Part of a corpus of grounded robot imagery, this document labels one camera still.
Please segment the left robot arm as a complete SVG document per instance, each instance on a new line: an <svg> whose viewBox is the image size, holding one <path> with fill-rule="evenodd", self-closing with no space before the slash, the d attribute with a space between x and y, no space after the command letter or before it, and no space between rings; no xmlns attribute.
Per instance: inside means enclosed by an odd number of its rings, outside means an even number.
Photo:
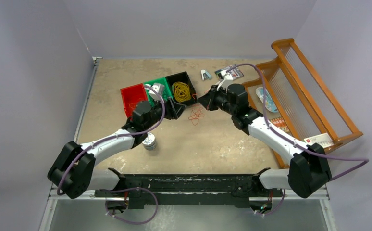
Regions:
<svg viewBox="0 0 372 231"><path fill-rule="evenodd" d="M186 105L171 99L155 105L140 101L126 123L113 134L83 144L66 143L47 174L57 186L56 194L75 199L87 190L103 189L114 197L123 195L125 183L119 179L119 173L109 170L108 179L103 183L94 174L95 166L119 152L139 146L164 119L176 120L185 109Z"/></svg>

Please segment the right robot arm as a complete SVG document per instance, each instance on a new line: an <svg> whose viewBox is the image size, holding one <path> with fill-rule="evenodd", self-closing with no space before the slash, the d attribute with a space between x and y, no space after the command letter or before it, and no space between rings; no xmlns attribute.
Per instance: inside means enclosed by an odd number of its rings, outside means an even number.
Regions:
<svg viewBox="0 0 372 231"><path fill-rule="evenodd" d="M273 125L265 115L251 107L241 84L226 90L213 85L197 99L206 110L222 110L231 115L234 126L265 143L289 163L288 169L267 169L252 183L253 192L263 196L270 189L289 189L301 198L308 198L333 177L324 148L307 145Z"/></svg>

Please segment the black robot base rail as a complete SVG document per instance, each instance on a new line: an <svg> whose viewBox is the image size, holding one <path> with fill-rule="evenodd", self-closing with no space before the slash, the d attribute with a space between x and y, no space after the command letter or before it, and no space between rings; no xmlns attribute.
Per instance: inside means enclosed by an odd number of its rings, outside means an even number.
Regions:
<svg viewBox="0 0 372 231"><path fill-rule="evenodd" d="M107 181L104 175L96 178ZM282 195L278 189L261 187L259 174L122 174L112 190L95 190L96 197L126 197L129 209L146 205L231 205L259 209L260 203L272 205L271 197Z"/></svg>

